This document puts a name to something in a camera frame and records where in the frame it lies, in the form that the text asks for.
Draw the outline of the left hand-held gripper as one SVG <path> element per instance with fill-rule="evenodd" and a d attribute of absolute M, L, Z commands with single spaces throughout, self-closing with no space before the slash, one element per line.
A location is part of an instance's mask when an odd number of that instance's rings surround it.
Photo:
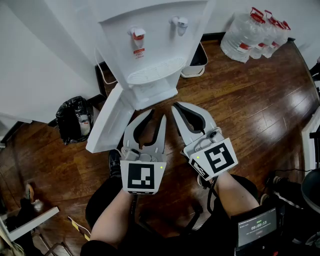
<path fill-rule="evenodd" d="M 120 170 L 122 188 L 129 194 L 156 194 L 165 172 L 167 165 L 164 154 L 167 124 L 165 114 L 156 126 L 151 142 L 145 143 L 142 150 L 139 150 L 139 137 L 152 119 L 154 112 L 154 109 L 149 109 L 141 113 L 124 131 Z"/>

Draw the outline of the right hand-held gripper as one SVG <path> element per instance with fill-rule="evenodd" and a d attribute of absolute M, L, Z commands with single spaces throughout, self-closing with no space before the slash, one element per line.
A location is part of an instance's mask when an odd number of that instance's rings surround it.
<path fill-rule="evenodd" d="M 216 123 L 207 110 L 177 101 L 171 111 L 185 145 L 182 152 L 205 181 L 238 164 L 231 140 L 223 137 L 220 128 L 215 128 Z"/>

